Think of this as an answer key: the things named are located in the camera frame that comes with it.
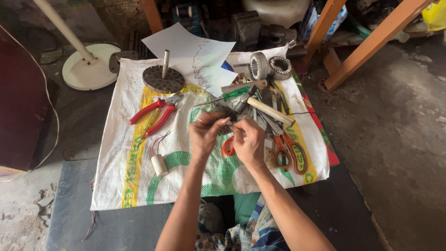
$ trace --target hammer head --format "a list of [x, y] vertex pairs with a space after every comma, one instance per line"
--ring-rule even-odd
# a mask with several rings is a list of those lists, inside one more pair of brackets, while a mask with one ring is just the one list
[[251, 97], [252, 95], [254, 95], [254, 93], [256, 93], [257, 89], [258, 89], [258, 87], [254, 84], [254, 85], [252, 85], [252, 87], [249, 89], [248, 92], [245, 92], [242, 94], [242, 96], [240, 96], [240, 101], [234, 107], [234, 111], [237, 114], [243, 113], [246, 106], [248, 105], [248, 98]]

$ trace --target white cable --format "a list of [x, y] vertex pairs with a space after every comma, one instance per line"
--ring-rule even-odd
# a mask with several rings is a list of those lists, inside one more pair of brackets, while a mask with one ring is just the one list
[[[17, 41], [17, 39], [15, 39], [5, 28], [3, 28], [3, 26], [2, 25], [0, 25], [0, 27], [12, 38], [12, 39], [14, 39], [14, 41], [16, 41], [16, 43], [18, 43], [23, 49], [25, 49], [25, 51], [26, 52], [28, 52], [28, 54], [31, 56], [31, 58], [34, 60], [34, 62], [36, 63], [36, 65], [39, 67], [39, 69], [40, 69], [40, 71], [42, 72], [42, 75], [43, 75], [43, 78], [45, 79], [45, 90], [46, 90], [46, 96], [48, 97], [48, 101], [49, 101], [49, 103], [50, 103], [50, 105], [51, 105], [51, 108], [53, 109], [53, 112], [54, 112], [54, 114], [56, 115], [56, 120], [57, 120], [57, 136], [56, 136], [56, 143], [54, 144], [54, 147], [53, 147], [53, 149], [51, 149], [51, 151], [50, 151], [50, 153], [35, 167], [35, 168], [33, 168], [32, 170], [34, 170], [34, 169], [36, 169], [36, 168], [38, 168], [40, 165], [42, 165], [42, 163], [53, 153], [53, 151], [54, 151], [54, 149], [56, 148], [56, 145], [57, 145], [57, 142], [59, 141], [59, 116], [57, 115], [57, 112], [56, 112], [56, 109], [54, 109], [54, 106], [53, 106], [53, 103], [51, 103], [51, 100], [50, 100], [50, 94], [48, 93], [48, 83], [47, 83], [47, 81], [46, 81], [46, 76], [45, 76], [45, 73], [43, 72], [43, 70], [42, 70], [42, 67], [40, 67], [40, 65], [39, 65], [39, 63], [36, 61], [36, 59], [33, 57], [33, 55], [19, 42], [19, 41]], [[15, 176], [14, 178], [12, 178], [12, 179], [10, 179], [10, 180], [0, 180], [0, 182], [8, 182], [8, 181], [12, 181], [12, 180], [14, 180], [14, 179], [16, 179], [16, 178], [18, 178], [19, 176], [22, 176], [22, 175], [24, 175], [25, 173], [28, 173], [28, 172], [30, 172], [30, 171], [27, 171], [27, 172], [24, 172], [24, 173], [21, 173], [21, 174], [19, 174], [19, 175], [17, 175], [17, 176]]]

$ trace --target forearm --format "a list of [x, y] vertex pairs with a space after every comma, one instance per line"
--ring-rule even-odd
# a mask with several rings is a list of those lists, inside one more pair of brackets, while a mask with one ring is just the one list
[[269, 210], [291, 250], [334, 250], [268, 168], [250, 168]]
[[207, 158], [192, 157], [178, 198], [164, 225], [157, 251], [193, 250], [198, 229], [201, 182]]

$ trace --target yellow bag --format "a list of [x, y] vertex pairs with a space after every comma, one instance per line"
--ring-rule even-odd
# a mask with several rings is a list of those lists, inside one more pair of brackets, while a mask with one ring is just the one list
[[430, 4], [421, 14], [428, 31], [446, 29], [446, 0], [440, 0], [438, 4]]

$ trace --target hand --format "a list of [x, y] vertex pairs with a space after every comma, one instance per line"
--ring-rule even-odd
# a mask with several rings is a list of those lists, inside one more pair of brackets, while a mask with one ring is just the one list
[[242, 119], [231, 126], [234, 133], [233, 146], [240, 161], [251, 172], [257, 168], [265, 168], [263, 161], [263, 146], [265, 143], [265, 131], [263, 131], [252, 118]]
[[222, 116], [223, 113], [202, 112], [197, 120], [189, 125], [193, 159], [207, 160], [214, 148], [217, 133], [230, 119], [223, 119]]

